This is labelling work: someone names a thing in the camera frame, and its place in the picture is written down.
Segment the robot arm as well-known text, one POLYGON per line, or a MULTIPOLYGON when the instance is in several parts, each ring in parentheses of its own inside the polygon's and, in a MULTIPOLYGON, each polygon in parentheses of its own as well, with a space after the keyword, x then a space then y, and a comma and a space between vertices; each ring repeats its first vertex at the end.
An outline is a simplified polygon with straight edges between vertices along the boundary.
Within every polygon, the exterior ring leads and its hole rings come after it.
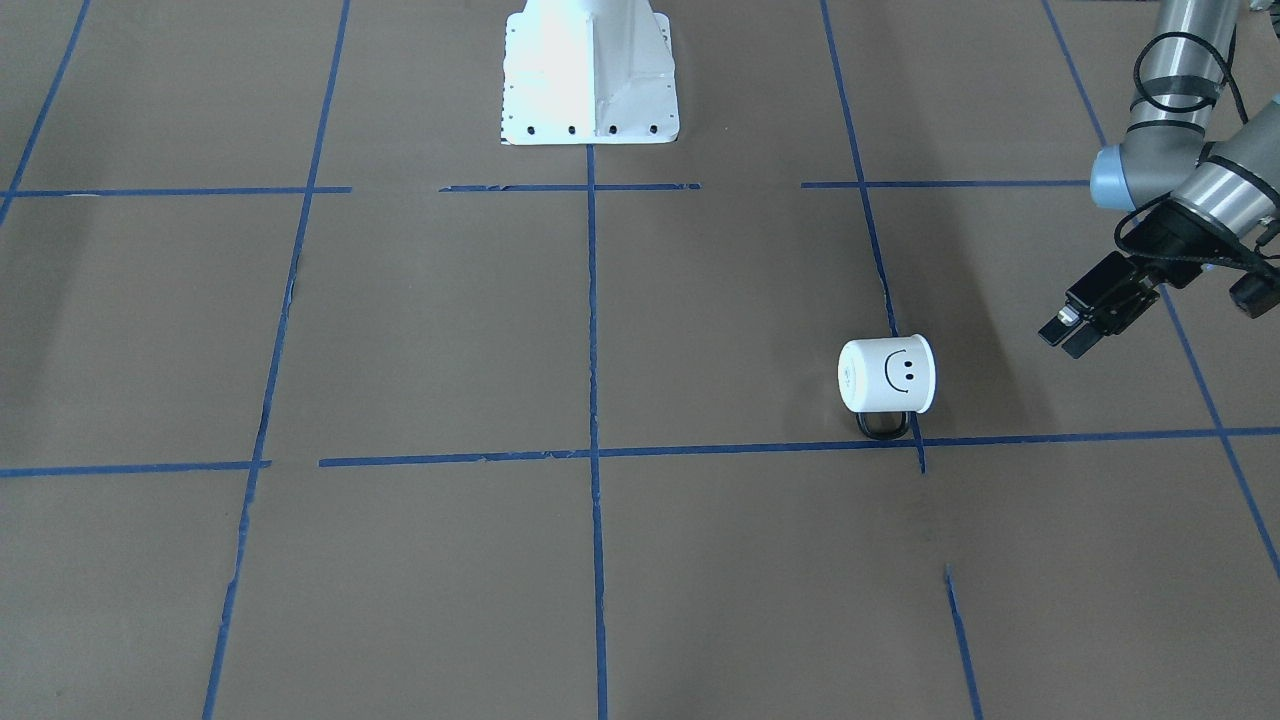
POLYGON ((1039 337, 1080 357, 1207 266, 1239 272, 1233 304, 1277 306, 1279 109, 1244 108, 1233 74, 1238 3, 1165 1, 1132 68, 1130 123, 1100 150, 1091 197, 1123 211, 1115 250, 1070 286, 1039 337))

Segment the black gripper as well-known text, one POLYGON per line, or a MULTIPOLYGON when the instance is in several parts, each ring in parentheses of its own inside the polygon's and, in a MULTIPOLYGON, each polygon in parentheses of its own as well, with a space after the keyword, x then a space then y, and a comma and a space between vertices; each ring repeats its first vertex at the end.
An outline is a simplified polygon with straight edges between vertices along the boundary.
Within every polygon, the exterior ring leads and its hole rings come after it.
POLYGON ((1158 284, 1184 288, 1221 254, 1219 232, 1181 204, 1156 205, 1119 233, 1116 247, 1068 288, 1065 304, 1037 331, 1048 346, 1083 357, 1151 309, 1158 284))

